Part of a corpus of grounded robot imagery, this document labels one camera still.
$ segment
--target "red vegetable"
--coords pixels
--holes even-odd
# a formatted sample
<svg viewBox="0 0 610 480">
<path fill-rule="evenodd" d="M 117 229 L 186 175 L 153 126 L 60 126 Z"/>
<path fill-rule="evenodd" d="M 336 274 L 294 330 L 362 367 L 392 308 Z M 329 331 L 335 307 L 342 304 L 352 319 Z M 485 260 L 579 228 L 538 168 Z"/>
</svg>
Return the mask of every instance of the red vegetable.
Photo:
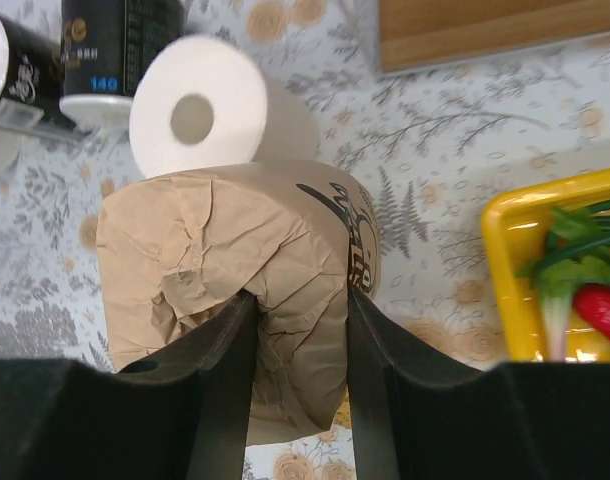
<svg viewBox="0 0 610 480">
<path fill-rule="evenodd" d="M 574 295 L 574 310 L 610 339 L 610 287 L 596 284 L 582 286 Z"/>
</svg>

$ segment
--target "yellow tray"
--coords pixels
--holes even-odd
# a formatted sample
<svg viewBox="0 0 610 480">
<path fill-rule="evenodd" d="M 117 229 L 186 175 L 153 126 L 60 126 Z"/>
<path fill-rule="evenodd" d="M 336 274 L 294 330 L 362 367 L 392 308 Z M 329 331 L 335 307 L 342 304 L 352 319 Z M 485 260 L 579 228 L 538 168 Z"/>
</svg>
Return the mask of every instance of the yellow tray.
<svg viewBox="0 0 610 480">
<path fill-rule="evenodd" d="M 487 260 L 510 357 L 547 359 L 547 343 L 536 292 L 514 272 L 543 255 L 551 207 L 580 208 L 610 199 L 610 169 L 504 193 L 482 216 Z M 576 314 L 567 331 L 568 361 L 610 361 L 610 341 Z"/>
</svg>

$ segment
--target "wooden board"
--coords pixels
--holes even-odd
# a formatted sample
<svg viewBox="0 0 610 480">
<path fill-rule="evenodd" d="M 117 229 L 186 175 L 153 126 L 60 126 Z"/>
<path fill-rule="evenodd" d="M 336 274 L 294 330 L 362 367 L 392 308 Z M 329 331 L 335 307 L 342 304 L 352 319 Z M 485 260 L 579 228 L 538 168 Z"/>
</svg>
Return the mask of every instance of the wooden board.
<svg viewBox="0 0 610 480">
<path fill-rule="evenodd" d="M 384 71 L 610 31 L 610 0 L 380 0 Z"/>
</svg>

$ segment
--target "paper bag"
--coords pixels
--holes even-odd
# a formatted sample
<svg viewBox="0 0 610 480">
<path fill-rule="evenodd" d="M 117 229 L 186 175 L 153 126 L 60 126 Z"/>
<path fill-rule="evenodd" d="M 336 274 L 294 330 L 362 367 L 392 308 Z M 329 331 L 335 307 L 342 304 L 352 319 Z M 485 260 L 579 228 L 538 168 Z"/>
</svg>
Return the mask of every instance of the paper bag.
<svg viewBox="0 0 610 480">
<path fill-rule="evenodd" d="M 351 175 L 281 162 L 153 178 L 105 199 L 97 246 L 117 368 L 245 289 L 265 312 L 248 443 L 329 428 L 346 382 L 348 279 L 373 295 L 380 277 L 374 210 Z"/>
</svg>

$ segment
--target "white floral surface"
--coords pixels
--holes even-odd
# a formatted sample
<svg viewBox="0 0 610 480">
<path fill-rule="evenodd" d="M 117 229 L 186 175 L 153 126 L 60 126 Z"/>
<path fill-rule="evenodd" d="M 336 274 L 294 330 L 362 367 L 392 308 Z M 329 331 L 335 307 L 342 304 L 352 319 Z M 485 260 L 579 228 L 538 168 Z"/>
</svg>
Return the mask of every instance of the white floral surface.
<svg viewBox="0 0 610 480">
<path fill-rule="evenodd" d="M 303 99 L 319 160 L 372 193 L 383 231 L 378 305 L 438 349 L 505 358 L 480 239 L 505 190 L 610 166 L 610 37 L 377 81 L 325 0 L 189 1 L 188 28 L 227 39 Z M 59 0 L 0 0 L 53 38 Z M 111 369 L 94 252 L 101 201 L 140 180 L 127 136 L 26 139 L 0 178 L 0 356 Z M 244 479 L 354 478 L 351 431 L 248 449 Z"/>
</svg>

